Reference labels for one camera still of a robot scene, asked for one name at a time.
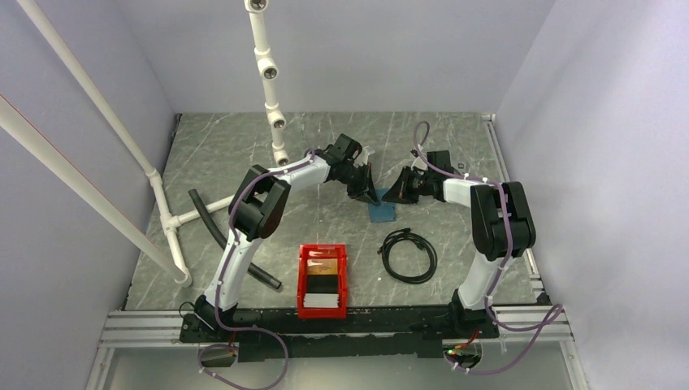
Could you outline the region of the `blue card holder wallet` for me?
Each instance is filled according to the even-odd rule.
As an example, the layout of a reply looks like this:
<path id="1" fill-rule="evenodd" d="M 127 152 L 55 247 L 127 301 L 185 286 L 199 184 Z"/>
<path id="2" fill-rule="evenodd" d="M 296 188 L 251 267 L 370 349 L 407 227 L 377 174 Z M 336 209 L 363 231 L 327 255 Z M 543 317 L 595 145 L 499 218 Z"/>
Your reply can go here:
<path id="1" fill-rule="evenodd" d="M 389 188 L 376 189 L 380 204 L 378 206 L 372 204 L 368 206 L 369 219 L 372 223 L 391 223 L 397 220 L 395 204 L 383 200 L 383 196 L 388 190 Z"/>

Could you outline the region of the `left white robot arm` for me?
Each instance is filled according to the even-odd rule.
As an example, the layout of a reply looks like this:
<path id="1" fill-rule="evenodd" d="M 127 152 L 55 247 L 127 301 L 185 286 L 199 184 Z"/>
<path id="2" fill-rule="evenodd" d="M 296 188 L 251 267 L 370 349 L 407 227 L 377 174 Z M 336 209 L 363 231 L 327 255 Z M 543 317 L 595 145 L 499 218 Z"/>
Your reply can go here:
<path id="1" fill-rule="evenodd" d="M 364 147 L 340 134 L 325 149 L 309 150 L 284 167 L 252 166 L 229 206 L 227 244 L 210 285 L 193 304 L 201 330 L 214 341 L 227 339 L 234 327 L 241 285 L 260 244 L 279 227 L 291 193 L 328 181 L 346 186 L 349 198 L 378 206 L 371 164 Z"/>

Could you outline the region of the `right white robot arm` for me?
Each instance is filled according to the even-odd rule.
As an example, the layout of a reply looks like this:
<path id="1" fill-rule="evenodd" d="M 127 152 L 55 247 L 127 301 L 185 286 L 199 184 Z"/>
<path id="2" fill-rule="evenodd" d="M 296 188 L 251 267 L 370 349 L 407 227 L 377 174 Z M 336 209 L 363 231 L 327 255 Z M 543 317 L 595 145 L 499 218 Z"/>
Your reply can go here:
<path id="1" fill-rule="evenodd" d="M 447 150 L 431 151 L 421 167 L 404 167 L 384 202 L 414 204 L 421 196 L 470 209 L 475 256 L 469 274 L 456 290 L 461 307 L 448 314 L 448 328 L 467 337 L 479 326 L 476 310 L 493 303 L 496 287 L 514 260 L 535 243 L 535 227 L 521 183 L 498 183 L 461 174 Z"/>

